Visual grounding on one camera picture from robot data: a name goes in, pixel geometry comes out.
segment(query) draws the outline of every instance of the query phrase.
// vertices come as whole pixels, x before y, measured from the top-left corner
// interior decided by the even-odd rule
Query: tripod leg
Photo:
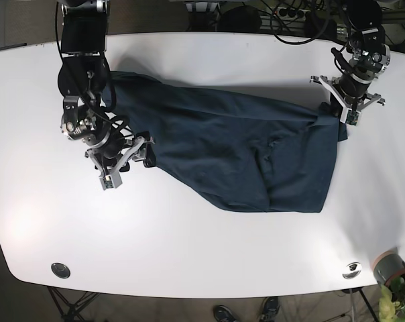
[[[49,294],[52,297],[52,300],[54,300],[56,308],[59,310],[59,312],[61,314],[61,317],[63,317],[64,316],[64,311],[61,309],[60,303],[58,303],[58,300],[56,299],[55,293],[54,293],[54,291],[52,289],[53,289],[52,287],[48,286]]]

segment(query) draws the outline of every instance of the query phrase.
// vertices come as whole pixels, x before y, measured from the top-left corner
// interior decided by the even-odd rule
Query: person's foot
[[[238,322],[231,310],[223,305],[213,307],[213,315],[217,322]]]
[[[278,297],[267,297],[262,304],[259,322],[275,322],[275,318],[280,310]]]

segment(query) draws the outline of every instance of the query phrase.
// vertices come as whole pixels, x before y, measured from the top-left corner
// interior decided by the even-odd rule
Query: floor
[[[109,33],[184,31],[188,26],[181,3],[167,0],[114,0]],[[36,44],[54,40],[55,0],[8,0],[5,6],[5,45]],[[378,287],[365,288],[377,309]],[[70,301],[81,292],[64,290]],[[355,295],[359,322],[373,321],[359,295]],[[157,299],[102,294],[83,316],[110,322],[205,322],[214,321],[213,305],[230,307],[243,322],[257,321],[263,299]],[[342,292],[282,297],[278,322],[326,322],[350,311],[350,299]],[[0,322],[60,321],[45,286],[16,280],[9,272],[0,248]],[[351,321],[350,316],[335,321]]]

